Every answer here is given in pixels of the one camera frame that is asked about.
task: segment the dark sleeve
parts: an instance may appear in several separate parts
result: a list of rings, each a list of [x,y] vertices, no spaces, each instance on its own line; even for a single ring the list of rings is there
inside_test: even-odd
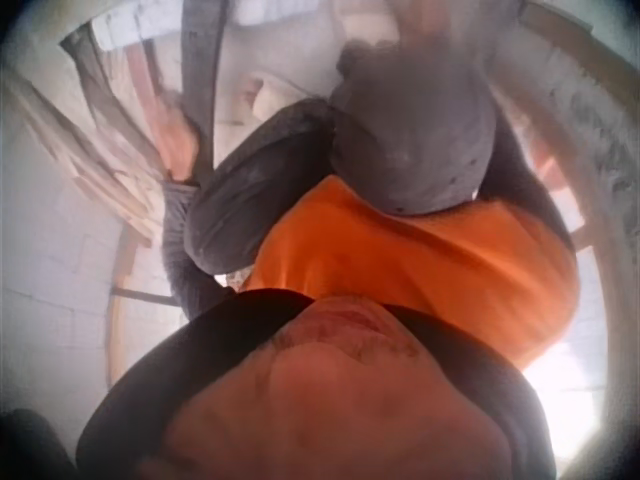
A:
[[[163,189],[166,205],[162,239],[164,268],[171,293],[187,318],[193,320],[235,292],[200,270],[184,249],[185,220],[198,188],[167,182]]]
[[[509,121],[498,108],[496,141],[493,156],[478,198],[500,199],[527,211],[542,221],[573,251],[571,236],[567,232],[560,212],[549,192],[527,166],[520,143]]]

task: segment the person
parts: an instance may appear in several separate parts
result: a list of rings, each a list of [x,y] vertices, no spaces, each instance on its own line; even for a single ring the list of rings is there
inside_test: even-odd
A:
[[[111,390],[87,478],[555,478],[519,369],[568,324],[570,238],[442,38],[347,48],[201,185],[172,143],[163,254],[191,322]],[[239,293],[213,275],[254,265]]]

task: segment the orange shirt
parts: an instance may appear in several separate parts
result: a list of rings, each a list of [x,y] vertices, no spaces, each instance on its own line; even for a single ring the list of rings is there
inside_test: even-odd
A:
[[[331,176],[265,239],[245,290],[314,299],[360,295],[434,315],[519,367],[571,320],[573,254],[535,217],[502,201],[414,218],[383,215]]]

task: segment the hand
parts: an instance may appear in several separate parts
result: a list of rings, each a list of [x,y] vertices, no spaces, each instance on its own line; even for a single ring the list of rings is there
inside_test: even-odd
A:
[[[198,138],[176,104],[167,98],[158,98],[155,112],[157,147],[171,180],[186,182],[191,178],[198,155]]]

